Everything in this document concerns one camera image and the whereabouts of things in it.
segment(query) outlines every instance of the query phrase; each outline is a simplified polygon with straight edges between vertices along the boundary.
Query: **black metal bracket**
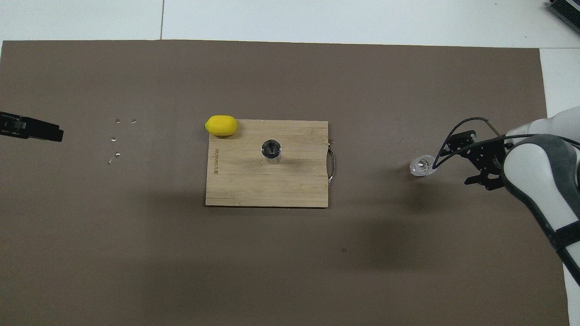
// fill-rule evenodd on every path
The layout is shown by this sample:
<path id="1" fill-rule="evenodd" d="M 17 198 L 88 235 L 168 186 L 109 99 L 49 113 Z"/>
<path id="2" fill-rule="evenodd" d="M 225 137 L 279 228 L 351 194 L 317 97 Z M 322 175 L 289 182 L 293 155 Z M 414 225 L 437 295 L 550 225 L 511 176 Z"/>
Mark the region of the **black metal bracket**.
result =
<path id="1" fill-rule="evenodd" d="M 446 149 L 441 156 L 449 155 L 476 142 L 476 133 L 473 130 L 457 133 L 449 138 Z M 502 170 L 503 159 L 505 158 L 505 148 L 503 142 L 493 142 L 482 146 L 473 147 L 458 154 L 469 161 L 480 171 L 479 175 L 465 179 L 464 184 L 480 184 L 487 190 L 495 190 L 503 187 L 503 181 L 499 174 Z M 497 178 L 490 178 L 490 175 L 497 175 Z"/>
<path id="2" fill-rule="evenodd" d="M 16 138 L 37 138 L 62 142 L 64 132 L 58 125 L 22 115 L 0 112 L 0 135 Z"/>

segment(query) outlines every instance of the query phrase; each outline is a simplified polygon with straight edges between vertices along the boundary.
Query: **white table surface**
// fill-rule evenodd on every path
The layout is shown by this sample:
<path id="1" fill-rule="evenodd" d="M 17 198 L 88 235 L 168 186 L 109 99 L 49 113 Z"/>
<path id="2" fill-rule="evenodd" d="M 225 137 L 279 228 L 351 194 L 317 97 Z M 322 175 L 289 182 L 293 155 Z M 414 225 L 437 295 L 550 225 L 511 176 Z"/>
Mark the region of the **white table surface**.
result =
<path id="1" fill-rule="evenodd" d="M 0 0 L 0 41 L 218 39 L 540 48 L 546 108 L 580 106 L 580 35 L 545 0 Z M 570 325 L 580 287 L 564 269 Z"/>

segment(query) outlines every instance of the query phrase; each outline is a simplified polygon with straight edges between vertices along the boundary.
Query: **metal handle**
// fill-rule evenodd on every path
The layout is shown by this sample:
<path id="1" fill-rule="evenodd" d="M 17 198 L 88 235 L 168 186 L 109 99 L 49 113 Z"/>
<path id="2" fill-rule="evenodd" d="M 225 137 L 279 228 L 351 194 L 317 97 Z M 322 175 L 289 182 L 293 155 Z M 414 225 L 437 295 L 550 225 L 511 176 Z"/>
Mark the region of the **metal handle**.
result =
<path id="1" fill-rule="evenodd" d="M 330 176 L 328 176 L 328 184 L 330 184 L 330 181 L 332 180 L 332 177 L 334 176 L 334 171 L 336 170 L 335 169 L 336 159 L 334 157 L 334 152 L 332 151 L 332 148 L 330 147 L 330 143 L 328 143 L 328 153 L 330 153 L 330 155 L 332 156 L 332 173 L 330 174 Z"/>

